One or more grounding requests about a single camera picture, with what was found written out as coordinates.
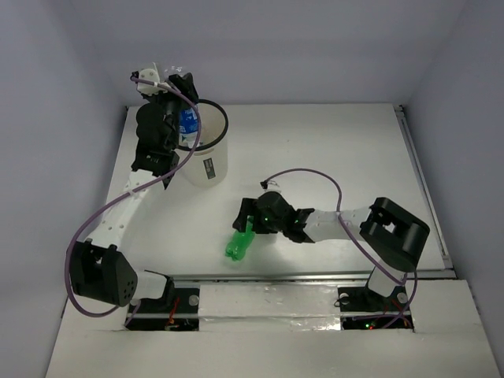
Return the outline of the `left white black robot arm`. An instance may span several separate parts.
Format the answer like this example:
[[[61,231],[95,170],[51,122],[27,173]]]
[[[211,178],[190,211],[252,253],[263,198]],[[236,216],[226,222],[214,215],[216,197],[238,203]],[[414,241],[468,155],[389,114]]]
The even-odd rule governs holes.
[[[93,299],[111,310],[149,302],[165,311],[174,302],[170,276],[134,268],[127,251],[138,223],[157,196],[170,184],[191,155],[181,158],[180,121],[184,110],[196,110],[198,92],[191,73],[172,74],[164,82],[152,69],[133,72],[131,81],[146,99],[136,114],[138,142],[122,193],[91,215],[76,231],[66,251],[65,287],[69,301],[87,317],[92,313],[77,301]]]

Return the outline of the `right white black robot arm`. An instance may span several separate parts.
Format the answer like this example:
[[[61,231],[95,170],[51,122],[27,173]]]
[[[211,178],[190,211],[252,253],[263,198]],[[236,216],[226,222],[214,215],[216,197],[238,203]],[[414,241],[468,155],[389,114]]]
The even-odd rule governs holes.
[[[294,243],[350,240],[374,265],[362,290],[364,303],[379,309],[395,288],[417,271],[430,227],[389,198],[368,207],[323,211],[296,209],[278,191],[244,198],[232,224],[236,232],[280,233]]]

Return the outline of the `green plastic bottle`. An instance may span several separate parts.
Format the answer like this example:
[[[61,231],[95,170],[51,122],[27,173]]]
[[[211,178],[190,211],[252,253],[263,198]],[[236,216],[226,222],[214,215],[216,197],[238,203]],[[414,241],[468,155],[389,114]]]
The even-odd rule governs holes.
[[[251,229],[244,232],[235,231],[225,247],[224,255],[233,261],[242,261],[254,237],[255,233]]]

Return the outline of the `clear bottle dark blue label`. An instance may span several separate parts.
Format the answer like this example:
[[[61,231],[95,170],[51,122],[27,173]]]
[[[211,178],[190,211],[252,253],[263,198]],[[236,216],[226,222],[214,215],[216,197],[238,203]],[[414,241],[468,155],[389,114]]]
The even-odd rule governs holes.
[[[192,108],[180,112],[181,145],[192,149],[198,134],[198,117]]]

